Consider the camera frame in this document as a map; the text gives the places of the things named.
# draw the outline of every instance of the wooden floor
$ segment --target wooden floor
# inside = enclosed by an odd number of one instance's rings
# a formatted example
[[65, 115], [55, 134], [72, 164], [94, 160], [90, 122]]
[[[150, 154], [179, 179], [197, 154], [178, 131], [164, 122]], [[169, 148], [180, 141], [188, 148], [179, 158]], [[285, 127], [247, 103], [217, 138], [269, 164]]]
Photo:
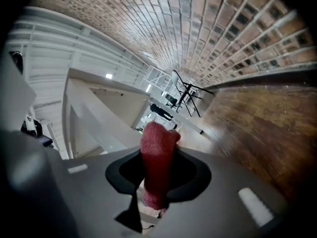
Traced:
[[192, 120], [204, 136], [183, 126], [179, 144], [240, 163], [292, 201], [317, 167], [317, 89], [227, 88], [206, 102]]

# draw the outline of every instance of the ceiling light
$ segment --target ceiling light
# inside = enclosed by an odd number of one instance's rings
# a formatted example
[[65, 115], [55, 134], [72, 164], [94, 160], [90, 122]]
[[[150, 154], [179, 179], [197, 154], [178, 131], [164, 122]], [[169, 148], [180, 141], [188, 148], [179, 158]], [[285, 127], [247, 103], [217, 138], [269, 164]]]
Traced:
[[151, 86], [152, 86], [152, 85], [151, 85], [151, 84], [149, 84], [149, 85], [148, 85], [148, 87], [147, 87], [147, 89], [146, 89], [145, 91], [146, 91], [146, 92], [148, 92], [148, 91], [149, 91], [149, 89], [151, 88]]

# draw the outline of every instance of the brick wall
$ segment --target brick wall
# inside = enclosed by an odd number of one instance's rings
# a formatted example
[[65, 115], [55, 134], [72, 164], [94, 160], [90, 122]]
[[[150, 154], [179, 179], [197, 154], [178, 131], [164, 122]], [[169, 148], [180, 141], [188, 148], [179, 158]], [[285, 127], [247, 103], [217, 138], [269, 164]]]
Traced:
[[203, 86], [317, 61], [304, 22], [282, 0], [32, 0], [111, 36], [149, 64]]

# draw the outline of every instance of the gray surface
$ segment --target gray surface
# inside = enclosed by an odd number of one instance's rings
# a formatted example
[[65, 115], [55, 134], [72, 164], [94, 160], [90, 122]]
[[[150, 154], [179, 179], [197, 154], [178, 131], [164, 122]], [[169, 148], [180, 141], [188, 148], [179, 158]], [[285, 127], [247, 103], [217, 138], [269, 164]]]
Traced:
[[[131, 196], [117, 193], [105, 178], [107, 166], [136, 150], [129, 149], [80, 160], [53, 157], [53, 173], [79, 229], [80, 237], [126, 237], [140, 234], [114, 220], [126, 210]], [[170, 204], [150, 237], [254, 237], [259, 230], [238, 196], [249, 187], [275, 214], [283, 212], [285, 199], [250, 171], [228, 160], [181, 148], [211, 170], [211, 182], [196, 199]], [[86, 164], [87, 170], [70, 175], [67, 168]]]
[[2, 52], [0, 67], [0, 129], [20, 130], [36, 95], [6, 49]]

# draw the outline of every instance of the white marking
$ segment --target white marking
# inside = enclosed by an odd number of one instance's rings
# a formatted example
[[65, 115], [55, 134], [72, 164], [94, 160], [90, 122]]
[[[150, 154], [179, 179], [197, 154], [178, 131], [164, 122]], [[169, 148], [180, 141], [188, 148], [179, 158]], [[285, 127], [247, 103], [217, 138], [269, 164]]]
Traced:
[[238, 194], [259, 228], [274, 218], [271, 211], [250, 188], [243, 188]]
[[106, 74], [106, 78], [112, 79], [112, 74], [107, 73], [107, 74]]
[[146, 89], [145, 91], [146, 91], [146, 92], [148, 92], [148, 91], [149, 91], [149, 89], [151, 88], [151, 86], [152, 86], [152, 85], [151, 85], [151, 84], [149, 84], [149, 85], [148, 85], [148, 87], [147, 87], [147, 89]]
[[86, 164], [80, 165], [80, 166], [76, 166], [76, 167], [72, 167], [68, 169], [68, 172], [70, 174], [74, 174], [74, 173], [78, 173], [81, 171], [84, 171], [88, 168], [88, 166]]

